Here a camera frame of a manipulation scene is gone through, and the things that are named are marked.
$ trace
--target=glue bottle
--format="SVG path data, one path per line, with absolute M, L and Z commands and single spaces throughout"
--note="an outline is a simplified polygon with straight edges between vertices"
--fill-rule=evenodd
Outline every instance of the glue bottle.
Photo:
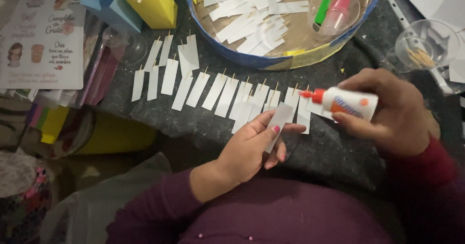
M 378 96 L 371 93 L 343 90 L 331 87 L 328 90 L 317 88 L 314 92 L 301 91 L 300 95 L 311 98 L 311 102 L 322 104 L 323 110 L 345 112 L 370 121 L 378 105 Z

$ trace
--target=pink flower illustration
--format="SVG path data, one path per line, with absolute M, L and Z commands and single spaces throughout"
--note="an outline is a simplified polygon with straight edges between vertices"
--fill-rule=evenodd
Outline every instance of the pink flower illustration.
M 74 23 L 71 22 L 71 21 L 63 22 L 61 24 L 61 30 L 62 30 L 62 33 L 65 34 L 65 35 L 69 35 L 69 34 L 73 33 L 73 31 L 74 31 Z

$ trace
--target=cartoon girl illustration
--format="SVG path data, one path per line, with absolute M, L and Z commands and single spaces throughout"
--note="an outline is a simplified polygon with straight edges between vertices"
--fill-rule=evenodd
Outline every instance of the cartoon girl illustration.
M 23 45 L 19 42 L 11 45 L 10 50 L 8 51 L 8 60 L 10 63 L 8 66 L 11 68 L 17 68 L 20 66 L 20 59 L 21 56 L 23 55 Z

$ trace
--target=yellow paper box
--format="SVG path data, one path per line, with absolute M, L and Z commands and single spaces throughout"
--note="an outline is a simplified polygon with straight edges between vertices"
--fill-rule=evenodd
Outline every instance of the yellow paper box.
M 126 0 L 152 29 L 174 29 L 178 6 L 174 0 Z

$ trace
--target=pink bottle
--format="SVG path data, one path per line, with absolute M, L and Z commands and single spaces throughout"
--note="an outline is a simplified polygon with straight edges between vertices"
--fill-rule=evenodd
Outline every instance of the pink bottle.
M 351 0 L 334 0 L 326 13 L 326 18 L 321 25 L 323 35 L 333 36 L 343 28 L 349 18 L 349 8 Z

